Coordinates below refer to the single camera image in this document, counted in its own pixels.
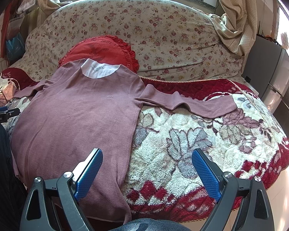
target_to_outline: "metal screw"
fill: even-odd
[[[42,178],[38,176],[34,179],[34,182],[40,182],[41,180],[42,180]]]
[[[232,177],[232,173],[224,172],[224,176],[227,177],[227,178],[231,178]]]
[[[260,176],[255,176],[254,179],[255,179],[255,181],[261,181]]]
[[[72,176],[72,172],[65,172],[64,174],[63,174],[63,177],[64,178],[70,178]]]

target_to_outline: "long-sleeve shirt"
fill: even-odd
[[[60,67],[50,80],[15,94],[37,91],[15,126],[11,148],[26,186],[36,176],[60,177],[85,160],[94,148],[103,152],[102,166],[80,205],[89,217],[131,220],[120,187],[127,173],[131,144],[143,104],[169,110],[178,105],[199,116],[216,118],[237,108],[232,96],[208,101],[157,91],[123,65],[90,59]]]

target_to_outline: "floor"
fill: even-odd
[[[275,231],[287,231],[289,228],[289,166],[281,172],[276,182],[267,190],[270,200]],[[230,231],[237,215],[237,210],[230,214],[224,231]],[[184,226],[191,231],[199,231],[205,221],[187,222]]]

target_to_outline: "bed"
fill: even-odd
[[[207,15],[169,0],[81,0],[57,10],[28,36],[23,58],[0,74],[0,106],[22,111],[30,98],[12,99],[17,89],[50,78],[79,41],[108,34],[131,45],[145,84],[198,100],[233,95],[238,106],[213,120],[184,108],[143,107],[121,188],[134,219],[185,222],[209,215],[215,202],[188,159],[197,147],[223,171],[258,175],[266,188],[289,165],[283,130],[242,84],[242,57],[221,43]],[[9,136],[17,119],[4,124]],[[239,204],[237,198],[233,208]]]

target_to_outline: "red cushion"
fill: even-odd
[[[122,64],[137,73],[138,61],[131,47],[116,36],[100,36],[85,39],[73,46],[59,61],[59,67],[80,59],[92,59],[98,63]]]

